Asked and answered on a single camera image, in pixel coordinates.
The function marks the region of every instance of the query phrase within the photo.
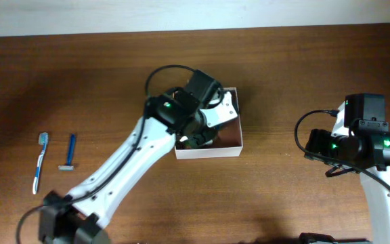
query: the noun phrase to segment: open cardboard box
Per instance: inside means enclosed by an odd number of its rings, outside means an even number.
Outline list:
[[[227,87],[230,91],[233,103],[237,106],[237,88]],[[211,145],[199,149],[177,149],[174,147],[177,159],[200,159],[213,157],[238,157],[243,149],[242,125],[240,124],[240,113],[237,118],[227,122],[222,130],[218,132],[217,138]]]

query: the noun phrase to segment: box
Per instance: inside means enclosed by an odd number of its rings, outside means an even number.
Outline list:
[[[227,87],[225,91],[232,94],[233,103],[237,106],[237,88]],[[216,140],[209,146],[199,149],[177,149],[174,147],[177,159],[201,159],[214,157],[238,157],[243,149],[242,125],[240,113],[234,120],[227,122],[218,132]]]

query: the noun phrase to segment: robotic arm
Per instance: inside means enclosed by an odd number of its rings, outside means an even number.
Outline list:
[[[342,160],[368,170],[390,185],[390,132],[384,96],[347,96],[336,113],[332,132],[311,131],[305,157],[333,166],[326,172],[327,177],[356,172],[353,167],[338,163]],[[366,174],[360,174],[360,180],[370,210],[374,244],[390,244],[390,190]]]
[[[147,170],[185,137],[192,147],[217,135],[215,127],[237,117],[232,95],[195,70],[184,88],[149,98],[144,115],[112,156],[63,198],[50,192],[41,210],[44,243],[109,243],[104,228]]]

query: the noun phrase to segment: toothbrush handle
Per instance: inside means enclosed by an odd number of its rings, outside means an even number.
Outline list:
[[[37,160],[37,170],[35,172],[34,182],[32,183],[32,193],[35,195],[39,189],[39,177],[40,177],[40,169],[41,162],[43,162],[43,156],[45,156],[45,151],[42,150],[39,159]]]

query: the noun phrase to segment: toothbrush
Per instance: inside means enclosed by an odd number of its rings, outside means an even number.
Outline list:
[[[39,177],[41,164],[43,162],[43,157],[45,156],[47,142],[49,140],[49,135],[47,132],[40,133],[39,136],[39,145],[43,145],[43,149],[40,152],[39,159],[37,160],[37,170],[35,172],[34,182],[32,183],[32,193],[37,194],[37,190],[39,189]]]

